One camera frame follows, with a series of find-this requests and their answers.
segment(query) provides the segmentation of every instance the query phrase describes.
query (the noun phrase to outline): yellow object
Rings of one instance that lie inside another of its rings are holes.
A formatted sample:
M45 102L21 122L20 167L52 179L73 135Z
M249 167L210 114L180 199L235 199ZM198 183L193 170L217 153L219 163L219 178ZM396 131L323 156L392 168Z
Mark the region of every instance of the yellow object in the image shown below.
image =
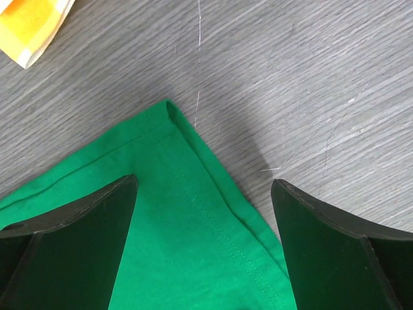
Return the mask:
M0 14L0 49L23 68L50 44L74 0L13 0Z
M13 0L0 0L0 14L10 5Z

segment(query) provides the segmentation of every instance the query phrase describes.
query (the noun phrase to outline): gray wooden surface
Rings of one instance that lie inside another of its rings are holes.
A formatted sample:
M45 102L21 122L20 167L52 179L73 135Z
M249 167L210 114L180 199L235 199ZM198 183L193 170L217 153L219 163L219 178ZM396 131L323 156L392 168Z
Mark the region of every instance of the gray wooden surface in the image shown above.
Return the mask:
M77 0L32 68L0 54L0 196L171 98L273 228L284 178L413 231L412 16L402 0Z

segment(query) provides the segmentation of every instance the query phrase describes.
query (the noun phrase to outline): seam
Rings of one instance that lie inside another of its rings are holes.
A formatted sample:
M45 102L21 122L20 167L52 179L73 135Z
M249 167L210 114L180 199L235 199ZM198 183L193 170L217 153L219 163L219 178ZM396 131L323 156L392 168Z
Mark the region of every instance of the seam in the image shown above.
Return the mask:
M159 126L152 128L152 129L149 130L148 132L145 132L145 133L143 133L142 135L140 135L140 136L138 136L138 137L134 137L134 138L128 140L127 142L124 142L123 144L121 144L121 145L119 145L119 146L117 146L117 147L114 147L113 149L111 149L110 151L104 153L103 155L99 156L98 158L95 158L95 159L89 161L88 163L86 163L86 164L84 164L84 165L76 168L75 170L72 170L72 171L66 173L65 175L61 176L60 178L54 180L51 184L47 185L44 189L41 189L41 190L39 190L39 191L37 191L37 192L35 192L35 193L33 193L33 194L30 194L30 195L28 195L28 196L25 196L24 198L20 198L20 199L18 199L18 200L14 200L13 202L10 202L8 205L5 205L4 207L0 208L0 212L1 212L2 210L5 210L5 209L13 206L13 205L16 204L16 203L19 203L19 202L21 202L21 201L27 200L27 199L29 199L29 198L33 198L33 197L35 197L35 196L37 196L37 195L39 195L39 194L42 194L42 193L46 192L47 190L51 189L54 185L56 185L57 183L59 183L60 181L62 181L63 179L65 179L66 177L68 177L68 176L76 173L77 171L80 171L81 169L84 169L84 168L86 168L87 166L89 166L89 165L91 165L91 164L93 164L93 163L101 160L102 158L104 158L104 157L108 156L109 154L111 154L111 153L113 153L113 152L121 149L122 147L124 147L125 145L127 145L127 144L129 144L129 143L131 143L131 142L135 142L135 141L137 141L137 140L140 140L141 138L145 138L147 134L150 134L151 132L153 132L153 131L155 131L155 130L157 130L157 129L160 129L161 127L164 127L164 126L166 126L167 124L168 124L168 122L164 122L164 123L160 124Z
M176 106L175 106L172 102L170 102L170 106L171 106L173 109L176 110L175 112L178 112L178 114L179 114L179 109L177 109ZM288 275L288 272L285 272L285 271L284 271L284 268L281 266L282 263L279 261L279 259L277 259L276 257L272 256L270 250L267 249L267 248L264 246L264 241L261 240L261 239L258 237L258 235L255 234L254 228L251 227L251 226L249 226L249 225L247 225L247 224L245 223L244 219L242 219L242 218L238 215L238 213L234 210L234 208L231 207L231 205L229 204L229 202L228 202L228 200L227 200L227 197L223 194L223 192L221 191L221 188L219 188L219 186L217 186L217 181L216 181L216 179L214 178L214 175L210 172L210 168L209 168L208 165L205 163L205 161L202 159L202 157L199 156L198 151L197 151L196 148L193 146L193 144L190 142L190 140L186 137L186 135L183 134L183 133L185 132L185 126L184 126L184 125L182 126L181 124L178 124L178 122L176 121L176 118L171 117L171 115L170 115L169 119L170 119L170 121L172 122L172 124L174 124L174 126L178 129L178 131L180 131L180 132L182 133L182 137L183 137L184 140L186 141L186 144L188 144L188 146L192 149L192 151L195 153L195 155L197 155L199 161L200 161L201 164L202 164L202 167L203 167L203 168L205 169L205 171L208 173L208 175L210 176L210 179L214 182L214 185L216 186L217 190L218 190L219 193L221 194L222 198L224 199L226 205L228 206L228 208L230 209L230 211L232 212L232 214L251 232L251 234L254 236L254 238L261 244L261 246L263 246L263 248L265 249L265 251L272 257L273 261L274 261L274 262L276 263L276 265L279 267L279 269L281 270L281 272L283 273L283 275L285 276L285 278L286 278L288 281L290 281L290 277L289 277L289 275ZM207 146L207 145L205 145L205 146L206 146L206 149L208 150L209 154L215 156L214 153L208 148L208 146Z
M164 152L168 152L167 148L164 147L164 138L159 140L158 143L153 142L153 145L155 147L155 150L157 152L157 155L159 156L160 159L163 160L163 162L166 164L169 172L171 173L171 175L174 175L174 173L172 172L171 166L169 164L169 162L165 161L163 159L162 154L158 151L158 147L157 145L160 144L160 147L162 148L162 150ZM186 179L186 177L183 175L182 171L179 169L178 166L176 166L176 170L178 170L178 172L180 173L180 175ZM273 295L276 297L276 299L278 300L278 302L281 304L282 308L285 308L285 304L281 301L281 299L278 297L278 295L276 294L276 292L273 290L273 288L268 284L268 282L264 279L263 275L256 269L256 267L252 264L252 262L245 257L245 255L239 250L239 248L233 243L233 241L222 231L222 229L219 227L219 225L212 219L211 215L209 214L209 212L207 211L204 203L201 201L201 199L198 197L198 195L195 193L194 189L192 188L190 182L186 182L184 185L187 185L190 187L192 193L194 194L196 200L203 206L203 210L205 211L206 215L208 216L209 220L215 225L215 227L218 229L218 231L221 233L221 235L223 235L225 237L225 239L227 239L227 242L235 249L237 250L237 252L241 255L241 257L255 270L255 272L259 275L259 277L261 278L261 280L267 285L267 287L270 289L270 291L273 293ZM191 199L188 196L188 192L185 190L185 186L182 186L182 190L185 192L184 195L187 198L186 200L188 201L188 203L193 206L193 208L197 211L199 217L201 218L201 221L204 223L205 227L208 228L210 231L214 232L214 230L211 228L210 225L208 225L202 215L200 215L199 213L199 209L195 206L194 203L191 202ZM224 249L228 249L227 247L225 247L222 243L222 241L218 238L216 238L216 240L223 246ZM234 256L233 253L230 253L230 255L233 257L233 259L235 261L237 261L239 263L239 260ZM261 292L267 297L267 299L270 301L270 303L274 306L274 309L278 309L278 307L275 305L273 299L271 296L268 295L268 293L262 288L261 285L258 284L258 282L256 281L256 279L253 277L252 273L250 271L247 271L248 275L251 277L251 279L254 281L254 283L257 285L257 287L261 290Z

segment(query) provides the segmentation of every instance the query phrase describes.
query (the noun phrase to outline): green fabric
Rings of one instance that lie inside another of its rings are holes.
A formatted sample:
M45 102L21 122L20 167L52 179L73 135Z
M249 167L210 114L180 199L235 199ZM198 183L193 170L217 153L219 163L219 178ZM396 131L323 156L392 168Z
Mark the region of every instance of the green fabric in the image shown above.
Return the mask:
M0 227L125 174L139 188L110 310L296 309L274 233L170 101L1 200Z

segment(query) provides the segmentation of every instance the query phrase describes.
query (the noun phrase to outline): scratch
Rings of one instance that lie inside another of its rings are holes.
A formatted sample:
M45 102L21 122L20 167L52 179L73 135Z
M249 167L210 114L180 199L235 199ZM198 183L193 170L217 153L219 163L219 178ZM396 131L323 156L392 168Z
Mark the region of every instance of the scratch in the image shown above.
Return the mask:
M199 52L201 52L201 0L198 0L198 15L199 15Z
M199 92L198 92L198 99L196 100L196 108L195 108L195 124L194 124L195 128L196 128L196 112L198 112L198 105L199 105Z
M350 107L356 102L356 100L358 99L358 97L360 97L361 93L364 92L364 90L366 89L367 85L368 85L368 83L363 87L363 89L361 90L361 92L359 92L359 94L358 94L356 97L350 99L350 100L347 102L348 104L350 104L350 105L347 107L347 112L344 113L343 117L340 119L340 121L338 122L338 124L334 127L334 129L332 130L332 132L330 133L330 135L329 135L328 138L327 138L327 142L326 142L326 145L325 145L325 156L324 156L323 175L322 175L321 179L324 178L325 171L326 171L326 167L327 167L328 145L329 145L329 143L330 143L330 138L332 137L332 135L333 135L333 133L336 131L336 129L340 126L340 124L343 122L344 118L347 116L347 114L348 114L348 112L349 112L349 109L348 109L348 108L350 108ZM323 184L320 185L320 188L319 188L319 190L318 190L318 196L321 194L321 188L322 188L322 186L323 186Z
M299 148L297 148L297 149L290 155L290 157L287 158L287 160L284 162L283 166L287 165L287 163L293 158L293 156L294 156L295 154L297 154L297 152L300 151L305 145L307 145L307 144L312 140L312 138L314 138L314 136L319 132L319 130L320 130L321 128L323 128L323 126L318 127L318 128L312 133L311 137L310 137L308 140L306 140L306 142L304 142L304 144L302 144Z
M264 171L274 171L274 170L279 170L279 169L281 169L281 167L271 168L271 169L263 169L263 170L261 170L261 172L264 172Z
M198 0L198 16L199 16L199 41L198 41L198 48L199 48L199 55L198 55L198 63L201 63L201 0ZM198 112L198 105L199 105L199 82L198 82L198 99L196 100L196 108L195 108L195 122L194 127L196 128L196 113Z
M294 32L296 32L296 21L294 21L292 23L292 27L291 27L291 30L290 30L290 36L293 36Z

